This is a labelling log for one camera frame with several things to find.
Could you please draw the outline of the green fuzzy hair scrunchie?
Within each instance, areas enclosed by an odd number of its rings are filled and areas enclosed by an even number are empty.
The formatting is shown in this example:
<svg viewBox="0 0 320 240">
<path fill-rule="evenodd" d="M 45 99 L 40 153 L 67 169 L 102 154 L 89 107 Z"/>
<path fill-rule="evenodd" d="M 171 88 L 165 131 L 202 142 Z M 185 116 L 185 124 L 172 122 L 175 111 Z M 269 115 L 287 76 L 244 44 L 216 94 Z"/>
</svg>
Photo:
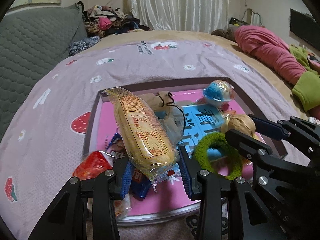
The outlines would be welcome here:
<svg viewBox="0 0 320 240">
<path fill-rule="evenodd" d="M 242 160 L 238 151 L 230 146 L 223 133 L 214 132 L 205 135 L 195 146 L 193 159 L 195 159 L 202 169 L 208 170 L 218 176 L 213 162 L 226 158 L 228 174 L 223 176 L 228 180 L 234 180 L 242 176 Z"/>
</svg>

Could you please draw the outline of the dark shallow box tray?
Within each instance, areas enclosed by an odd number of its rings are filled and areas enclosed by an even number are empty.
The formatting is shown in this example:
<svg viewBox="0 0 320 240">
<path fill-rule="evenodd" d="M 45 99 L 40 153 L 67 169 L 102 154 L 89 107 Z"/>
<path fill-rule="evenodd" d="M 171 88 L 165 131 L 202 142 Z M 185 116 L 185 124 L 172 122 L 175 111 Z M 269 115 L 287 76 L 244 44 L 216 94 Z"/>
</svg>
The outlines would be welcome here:
<svg viewBox="0 0 320 240">
<path fill-rule="evenodd" d="M 191 155 L 200 139 L 223 124 L 222 111 L 203 99 L 211 81 L 210 77 L 164 80 L 118 91 L 123 110 L 132 112 L 124 121 L 130 152 L 119 141 L 108 90 L 98 92 L 91 113 L 73 122 L 87 127 L 84 154 L 98 151 L 110 165 L 129 159 L 116 202 L 120 226 L 164 223 L 199 211 L 200 202 L 185 193 L 178 149 L 183 147 Z"/>
</svg>

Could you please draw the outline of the walnut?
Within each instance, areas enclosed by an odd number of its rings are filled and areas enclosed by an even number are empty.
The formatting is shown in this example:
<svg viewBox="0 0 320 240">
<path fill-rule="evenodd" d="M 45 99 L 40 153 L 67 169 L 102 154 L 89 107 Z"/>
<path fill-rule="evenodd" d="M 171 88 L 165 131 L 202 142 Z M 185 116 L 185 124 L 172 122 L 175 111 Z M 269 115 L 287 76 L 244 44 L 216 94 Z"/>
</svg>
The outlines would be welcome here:
<svg viewBox="0 0 320 240">
<path fill-rule="evenodd" d="M 220 127 L 220 131 L 225 134 L 230 129 L 235 129 L 247 136 L 253 137 L 255 134 L 255 123 L 246 114 L 228 114 L 225 122 Z"/>
</svg>

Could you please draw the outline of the blue oreo cookie packet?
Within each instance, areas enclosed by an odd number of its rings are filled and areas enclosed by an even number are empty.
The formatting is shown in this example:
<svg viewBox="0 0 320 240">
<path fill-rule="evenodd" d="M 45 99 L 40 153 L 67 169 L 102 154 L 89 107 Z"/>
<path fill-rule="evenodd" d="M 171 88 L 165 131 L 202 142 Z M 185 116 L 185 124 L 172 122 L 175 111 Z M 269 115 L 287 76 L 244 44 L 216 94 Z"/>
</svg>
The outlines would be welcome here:
<svg viewBox="0 0 320 240">
<path fill-rule="evenodd" d="M 151 182 L 140 170 L 136 169 L 129 160 L 121 135 L 114 133 L 111 141 L 106 145 L 106 153 L 113 160 L 113 169 L 116 171 L 114 191 L 116 196 L 124 199 L 131 193 L 138 200 L 146 198 Z"/>
</svg>

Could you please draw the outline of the pink quilted duvet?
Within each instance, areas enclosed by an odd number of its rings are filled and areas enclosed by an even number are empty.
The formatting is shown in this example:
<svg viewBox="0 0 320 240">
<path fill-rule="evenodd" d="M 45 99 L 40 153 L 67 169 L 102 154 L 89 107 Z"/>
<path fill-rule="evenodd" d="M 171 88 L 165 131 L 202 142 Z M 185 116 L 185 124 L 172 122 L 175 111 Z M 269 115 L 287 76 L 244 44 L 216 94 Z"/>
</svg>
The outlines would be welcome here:
<svg viewBox="0 0 320 240">
<path fill-rule="evenodd" d="M 234 38 L 244 53 L 255 57 L 275 71 L 292 85 L 292 90 L 299 77 L 306 71 L 290 53 L 290 45 L 268 29 L 244 25 L 236 29 Z M 319 107 L 308 111 L 308 113 L 311 117 L 319 119 Z"/>
</svg>

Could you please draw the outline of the red white blue toy egg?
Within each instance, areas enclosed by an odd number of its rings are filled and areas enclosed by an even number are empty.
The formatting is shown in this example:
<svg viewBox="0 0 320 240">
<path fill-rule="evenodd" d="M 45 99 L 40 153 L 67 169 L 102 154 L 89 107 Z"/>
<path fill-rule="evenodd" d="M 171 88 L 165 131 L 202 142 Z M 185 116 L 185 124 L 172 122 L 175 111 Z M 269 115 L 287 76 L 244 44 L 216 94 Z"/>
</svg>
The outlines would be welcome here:
<svg viewBox="0 0 320 240">
<path fill-rule="evenodd" d="M 94 151 L 88 154 L 75 169 L 73 176 L 81 180 L 81 194 L 93 198 L 93 208 L 105 205 L 106 211 L 114 209 L 117 220 L 128 215 L 131 208 L 129 194 L 124 199 L 116 196 L 116 171 L 111 156 L 106 152 Z"/>
</svg>

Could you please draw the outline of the white satin curtain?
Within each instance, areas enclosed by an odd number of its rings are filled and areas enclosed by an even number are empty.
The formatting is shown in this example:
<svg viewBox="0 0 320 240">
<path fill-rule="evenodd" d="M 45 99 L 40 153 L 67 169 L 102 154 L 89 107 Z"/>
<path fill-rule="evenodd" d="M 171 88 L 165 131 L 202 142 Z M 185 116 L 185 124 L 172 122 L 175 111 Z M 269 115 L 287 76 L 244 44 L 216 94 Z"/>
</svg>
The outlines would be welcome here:
<svg viewBox="0 0 320 240">
<path fill-rule="evenodd" d="M 210 33 L 227 25 L 229 0 L 125 0 L 131 14 L 155 30 Z"/>
</svg>

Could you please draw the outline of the green fleece blanket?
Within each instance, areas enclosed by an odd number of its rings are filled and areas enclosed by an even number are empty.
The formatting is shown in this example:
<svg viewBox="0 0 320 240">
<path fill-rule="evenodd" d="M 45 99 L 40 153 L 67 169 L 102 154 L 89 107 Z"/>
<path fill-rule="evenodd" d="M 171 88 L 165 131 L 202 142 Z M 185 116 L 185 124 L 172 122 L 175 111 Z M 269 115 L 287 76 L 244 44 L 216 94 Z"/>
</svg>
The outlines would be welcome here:
<svg viewBox="0 0 320 240">
<path fill-rule="evenodd" d="M 299 98 L 305 112 L 319 107 L 319 60 L 303 47 L 289 46 L 290 53 L 306 71 L 299 77 L 292 94 Z"/>
</svg>

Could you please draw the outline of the black wall television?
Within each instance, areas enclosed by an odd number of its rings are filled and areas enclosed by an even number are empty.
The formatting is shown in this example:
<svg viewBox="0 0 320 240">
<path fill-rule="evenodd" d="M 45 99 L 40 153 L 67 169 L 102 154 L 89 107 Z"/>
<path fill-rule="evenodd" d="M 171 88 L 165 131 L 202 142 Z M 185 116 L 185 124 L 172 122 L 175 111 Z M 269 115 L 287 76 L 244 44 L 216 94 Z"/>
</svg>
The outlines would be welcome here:
<svg viewBox="0 0 320 240">
<path fill-rule="evenodd" d="M 290 31 L 319 50 L 319 24 L 312 16 L 290 9 Z"/>
</svg>

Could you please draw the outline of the orange packaged rice cracker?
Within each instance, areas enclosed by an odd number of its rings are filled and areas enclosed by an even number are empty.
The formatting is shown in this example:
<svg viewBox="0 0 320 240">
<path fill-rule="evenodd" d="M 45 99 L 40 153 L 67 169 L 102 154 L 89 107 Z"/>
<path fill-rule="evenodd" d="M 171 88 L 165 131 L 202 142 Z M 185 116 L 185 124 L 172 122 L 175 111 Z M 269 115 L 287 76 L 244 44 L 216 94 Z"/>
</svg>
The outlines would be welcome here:
<svg viewBox="0 0 320 240">
<path fill-rule="evenodd" d="M 179 161 L 176 146 L 153 110 L 139 96 L 121 87 L 103 90 L 103 94 L 113 104 L 114 118 L 129 159 L 156 187 Z"/>
</svg>

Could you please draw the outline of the pile of clothes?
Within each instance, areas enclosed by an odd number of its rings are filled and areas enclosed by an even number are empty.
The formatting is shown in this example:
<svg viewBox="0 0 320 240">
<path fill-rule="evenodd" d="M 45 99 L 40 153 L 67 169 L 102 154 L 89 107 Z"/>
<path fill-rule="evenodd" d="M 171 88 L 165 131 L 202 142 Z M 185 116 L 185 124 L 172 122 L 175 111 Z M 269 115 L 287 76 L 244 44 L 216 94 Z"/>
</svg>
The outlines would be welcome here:
<svg viewBox="0 0 320 240">
<path fill-rule="evenodd" d="M 106 5 L 95 5 L 87 10 L 82 7 L 82 19 L 88 37 L 100 38 L 135 31 L 151 31 L 152 28 L 141 24 L 140 19 L 125 14 L 119 8 L 113 9 Z"/>
</svg>

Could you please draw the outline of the beige mesh drawstring pouch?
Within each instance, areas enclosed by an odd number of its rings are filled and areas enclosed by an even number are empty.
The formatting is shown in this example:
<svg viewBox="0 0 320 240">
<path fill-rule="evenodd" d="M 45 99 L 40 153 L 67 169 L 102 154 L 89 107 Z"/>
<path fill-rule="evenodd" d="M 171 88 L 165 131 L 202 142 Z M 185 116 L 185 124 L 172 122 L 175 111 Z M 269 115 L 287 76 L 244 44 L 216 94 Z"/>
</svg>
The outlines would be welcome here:
<svg viewBox="0 0 320 240">
<path fill-rule="evenodd" d="M 153 110 L 170 141 L 177 145 L 184 135 L 185 115 L 183 109 L 176 105 L 173 94 L 160 91 L 156 94 L 142 94 L 139 97 Z"/>
</svg>

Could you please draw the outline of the blue patterned cloth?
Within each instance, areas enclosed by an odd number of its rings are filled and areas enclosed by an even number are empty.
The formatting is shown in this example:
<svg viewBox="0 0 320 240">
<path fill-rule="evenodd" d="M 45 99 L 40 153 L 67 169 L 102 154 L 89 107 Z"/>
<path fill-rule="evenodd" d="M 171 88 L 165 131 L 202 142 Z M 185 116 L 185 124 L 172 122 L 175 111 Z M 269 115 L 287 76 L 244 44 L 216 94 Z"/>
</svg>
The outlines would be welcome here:
<svg viewBox="0 0 320 240">
<path fill-rule="evenodd" d="M 74 56 L 82 51 L 85 51 L 92 46 L 96 45 L 100 41 L 99 36 L 93 36 L 88 38 L 83 38 L 80 41 L 75 41 L 68 47 L 69 56 Z"/>
</svg>

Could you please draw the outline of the grey quilted headboard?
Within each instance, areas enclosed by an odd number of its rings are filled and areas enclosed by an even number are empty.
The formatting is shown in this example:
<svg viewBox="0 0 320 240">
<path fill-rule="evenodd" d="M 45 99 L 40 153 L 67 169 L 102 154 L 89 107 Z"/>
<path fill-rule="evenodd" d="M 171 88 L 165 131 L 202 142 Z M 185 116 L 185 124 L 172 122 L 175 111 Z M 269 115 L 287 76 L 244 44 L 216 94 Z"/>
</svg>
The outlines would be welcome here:
<svg viewBox="0 0 320 240">
<path fill-rule="evenodd" d="M 35 84 L 86 38 L 80 3 L 27 9 L 1 21 L 1 135 Z"/>
</svg>

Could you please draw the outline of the pink and blue book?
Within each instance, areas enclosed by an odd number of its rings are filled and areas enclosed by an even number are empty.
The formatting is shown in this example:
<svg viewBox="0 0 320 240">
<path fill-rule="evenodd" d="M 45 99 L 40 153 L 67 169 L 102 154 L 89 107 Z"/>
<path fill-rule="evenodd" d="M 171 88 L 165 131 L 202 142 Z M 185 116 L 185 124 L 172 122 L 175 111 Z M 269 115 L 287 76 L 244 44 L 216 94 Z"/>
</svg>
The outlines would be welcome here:
<svg viewBox="0 0 320 240">
<path fill-rule="evenodd" d="M 220 140 L 235 129 L 256 137 L 253 119 L 236 107 L 227 111 L 200 102 L 180 106 L 169 92 L 137 96 L 124 88 L 104 91 L 112 109 L 107 116 L 118 131 L 117 147 L 122 147 L 135 166 L 130 186 L 131 216 L 150 215 L 192 204 L 182 192 L 178 148 L 202 167 L 227 179 L 242 175 L 251 163 L 226 149 Z"/>
</svg>

